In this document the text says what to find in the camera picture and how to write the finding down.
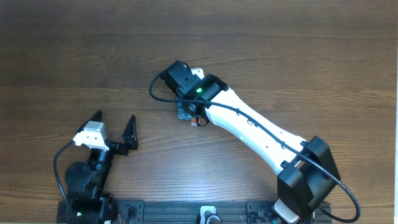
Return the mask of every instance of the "white arm segment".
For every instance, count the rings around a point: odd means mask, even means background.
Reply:
[[[303,149],[300,143],[305,141],[304,138],[290,134],[272,124],[265,117],[246,105],[232,89],[221,91],[211,101],[238,108],[261,123],[288,146],[298,152]],[[282,149],[282,146],[271,136],[261,128],[255,127],[254,124],[249,122],[241,114],[238,115],[234,111],[219,106],[210,106],[206,109],[206,114],[213,124],[225,128],[258,153],[277,175],[283,170],[280,166],[281,163],[283,161],[291,162],[295,157],[293,152],[290,152],[288,149]]]

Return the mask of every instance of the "robotic arm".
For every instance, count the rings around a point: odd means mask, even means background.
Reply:
[[[159,77],[176,94],[176,100],[161,99],[153,94],[153,84]],[[177,103],[179,118],[182,111],[188,115],[182,119],[205,118],[207,122],[226,129],[271,166],[277,175],[279,197],[272,206],[272,221],[275,223],[297,223],[307,219],[337,182],[344,189],[330,148],[324,140],[315,136],[307,142],[272,124],[245,104],[218,77],[212,74],[203,76],[200,68],[191,70],[185,62],[177,60],[157,78],[149,90],[153,98]],[[350,220],[354,222],[359,218],[359,206],[351,192],[345,190],[356,203],[357,214]]]

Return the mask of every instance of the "black base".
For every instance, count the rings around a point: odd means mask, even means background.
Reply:
[[[217,215],[225,224],[266,224],[250,215],[267,215],[275,202],[144,202],[143,200],[117,200],[121,222],[126,224],[197,224],[199,223],[200,207],[211,205],[216,207]],[[66,223],[66,207],[58,206],[57,223]],[[330,204],[322,203],[321,207],[331,212]],[[329,217],[318,209],[315,219],[310,224],[332,224]]]

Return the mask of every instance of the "wooden table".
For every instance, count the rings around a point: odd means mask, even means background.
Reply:
[[[139,150],[116,156],[108,179],[115,197],[277,199],[276,176],[254,151],[222,128],[177,120],[175,105],[149,96],[175,59],[219,76],[281,128],[325,139],[361,204],[358,223],[392,223],[392,0],[1,1],[0,221],[55,221],[54,155],[98,109],[115,141],[137,116]],[[61,178],[89,153],[67,150]],[[327,201],[353,216],[341,189]]]

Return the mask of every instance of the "table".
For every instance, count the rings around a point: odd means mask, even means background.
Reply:
[[[55,222],[53,157],[98,109],[114,141],[137,117],[139,149],[116,156],[108,179],[115,197],[276,200],[276,176],[254,151],[149,96],[179,59],[281,128],[325,139],[358,223],[392,223],[396,1],[1,1],[0,30],[1,221]],[[161,82],[155,92],[173,97]],[[89,153],[68,149],[61,178]],[[354,215],[341,189],[326,200]]]

